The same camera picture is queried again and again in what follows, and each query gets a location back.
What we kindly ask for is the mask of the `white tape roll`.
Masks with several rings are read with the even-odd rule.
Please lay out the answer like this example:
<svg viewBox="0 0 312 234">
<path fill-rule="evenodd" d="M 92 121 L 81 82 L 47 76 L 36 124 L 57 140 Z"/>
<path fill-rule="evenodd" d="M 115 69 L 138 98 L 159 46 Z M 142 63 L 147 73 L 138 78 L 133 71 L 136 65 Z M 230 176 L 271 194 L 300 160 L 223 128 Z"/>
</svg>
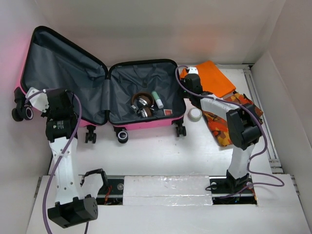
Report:
<svg viewBox="0 0 312 234">
<path fill-rule="evenodd" d="M 198 108 L 192 108 L 188 112 L 190 121 L 198 122 L 202 117 L 202 111 Z"/>
</svg>

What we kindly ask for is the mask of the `pink suitcase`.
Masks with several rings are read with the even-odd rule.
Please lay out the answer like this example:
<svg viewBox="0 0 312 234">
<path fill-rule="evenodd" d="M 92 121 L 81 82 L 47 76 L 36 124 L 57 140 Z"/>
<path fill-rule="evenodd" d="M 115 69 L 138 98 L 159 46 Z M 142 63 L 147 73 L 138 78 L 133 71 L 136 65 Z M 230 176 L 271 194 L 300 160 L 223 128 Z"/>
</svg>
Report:
<svg viewBox="0 0 312 234">
<path fill-rule="evenodd" d="M 95 142 L 95 128 L 106 123 L 114 127 L 118 141 L 125 143 L 130 130 L 175 124 L 176 135 L 185 136 L 183 117 L 186 105 L 176 81 L 177 64 L 170 59 L 128 61 L 108 68 L 69 39 L 46 26 L 34 29 L 20 80 L 15 88 L 14 119 L 27 119 L 24 95 L 31 87 L 67 89 L 82 105 L 81 126 L 87 127 L 85 140 Z M 154 103 L 153 116 L 143 118 L 130 107 L 139 92 L 156 91 L 164 105 Z M 164 115 L 164 109 L 173 114 Z"/>
</svg>

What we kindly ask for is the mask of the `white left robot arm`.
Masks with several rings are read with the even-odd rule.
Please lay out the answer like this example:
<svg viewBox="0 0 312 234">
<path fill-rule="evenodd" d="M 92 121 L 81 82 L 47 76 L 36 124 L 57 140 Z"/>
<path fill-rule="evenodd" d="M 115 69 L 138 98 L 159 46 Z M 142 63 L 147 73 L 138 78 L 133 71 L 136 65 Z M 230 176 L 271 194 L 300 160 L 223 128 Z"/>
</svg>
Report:
<svg viewBox="0 0 312 234">
<path fill-rule="evenodd" d="M 98 218 L 98 193 L 107 191 L 109 182 L 103 169 L 86 172 L 79 177 L 75 154 L 77 131 L 82 117 L 81 104 L 74 112 L 78 97 L 65 89 L 47 91 L 48 112 L 46 136 L 53 154 L 54 167 L 48 179 L 42 202 L 42 216 L 47 233 L 49 221 L 63 229 L 88 225 Z"/>
</svg>

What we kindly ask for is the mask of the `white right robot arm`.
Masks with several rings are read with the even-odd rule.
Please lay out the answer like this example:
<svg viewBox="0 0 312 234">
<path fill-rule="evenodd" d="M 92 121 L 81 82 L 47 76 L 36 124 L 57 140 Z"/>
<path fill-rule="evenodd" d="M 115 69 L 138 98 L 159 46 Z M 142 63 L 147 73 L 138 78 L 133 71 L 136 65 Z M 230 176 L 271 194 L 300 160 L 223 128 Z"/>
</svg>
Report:
<svg viewBox="0 0 312 234">
<path fill-rule="evenodd" d="M 249 177 L 248 162 L 255 145 L 263 131 L 255 106 L 250 102 L 237 103 L 218 98 L 210 92 L 204 92 L 200 77 L 196 73 L 187 74 L 181 86 L 188 93 L 191 103 L 201 109 L 217 115 L 226 121 L 230 142 L 234 145 L 231 163 L 222 183 L 227 193 L 235 193 L 246 186 Z"/>
</svg>

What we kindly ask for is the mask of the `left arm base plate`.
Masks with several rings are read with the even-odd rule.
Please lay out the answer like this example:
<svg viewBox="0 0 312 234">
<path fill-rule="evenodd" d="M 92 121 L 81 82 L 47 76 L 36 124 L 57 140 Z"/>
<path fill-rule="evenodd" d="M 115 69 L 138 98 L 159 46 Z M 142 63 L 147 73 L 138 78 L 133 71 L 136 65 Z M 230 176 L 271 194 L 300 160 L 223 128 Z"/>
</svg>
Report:
<svg viewBox="0 0 312 234">
<path fill-rule="evenodd" d="M 122 205 L 124 177 L 108 177 L 109 186 L 103 186 L 98 191 L 96 201 L 98 205 Z"/>
</svg>

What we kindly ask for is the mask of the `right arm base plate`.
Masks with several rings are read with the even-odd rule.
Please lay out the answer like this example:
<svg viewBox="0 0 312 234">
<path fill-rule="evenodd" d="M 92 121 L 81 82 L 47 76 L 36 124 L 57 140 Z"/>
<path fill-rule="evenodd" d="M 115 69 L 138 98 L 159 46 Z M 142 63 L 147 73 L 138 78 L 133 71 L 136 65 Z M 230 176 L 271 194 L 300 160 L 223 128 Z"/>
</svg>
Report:
<svg viewBox="0 0 312 234">
<path fill-rule="evenodd" d="M 253 188 L 242 190 L 247 184 L 252 183 L 251 177 L 236 188 L 226 185 L 225 176 L 210 176 L 209 185 L 205 188 L 211 192 L 213 205 L 256 205 L 256 196 Z"/>
</svg>

